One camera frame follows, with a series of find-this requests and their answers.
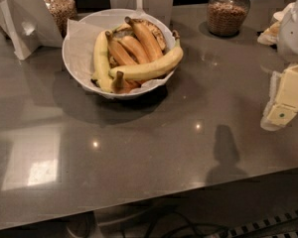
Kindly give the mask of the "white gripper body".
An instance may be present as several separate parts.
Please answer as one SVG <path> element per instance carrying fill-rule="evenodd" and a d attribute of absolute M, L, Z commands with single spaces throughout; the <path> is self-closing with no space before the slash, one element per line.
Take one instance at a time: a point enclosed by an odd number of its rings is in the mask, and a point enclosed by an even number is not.
<path fill-rule="evenodd" d="M 298 0 L 284 14 L 277 37 L 277 51 L 289 62 L 298 62 Z"/>

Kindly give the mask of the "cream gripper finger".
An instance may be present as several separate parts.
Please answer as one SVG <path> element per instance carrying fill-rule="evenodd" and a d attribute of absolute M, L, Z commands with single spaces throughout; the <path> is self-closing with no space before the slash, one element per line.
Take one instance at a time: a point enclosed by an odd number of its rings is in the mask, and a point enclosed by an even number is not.
<path fill-rule="evenodd" d="M 282 72 L 273 71 L 269 101 L 260 126 L 267 131 L 286 127 L 298 114 L 298 63 L 291 63 Z"/>
<path fill-rule="evenodd" d="M 289 3 L 282 11 L 277 11 L 273 14 L 270 26 L 259 34 L 257 41 L 260 44 L 272 46 L 277 43 L 277 36 L 279 33 L 279 28 L 281 21 L 284 18 L 285 14 L 292 9 L 294 3 Z"/>

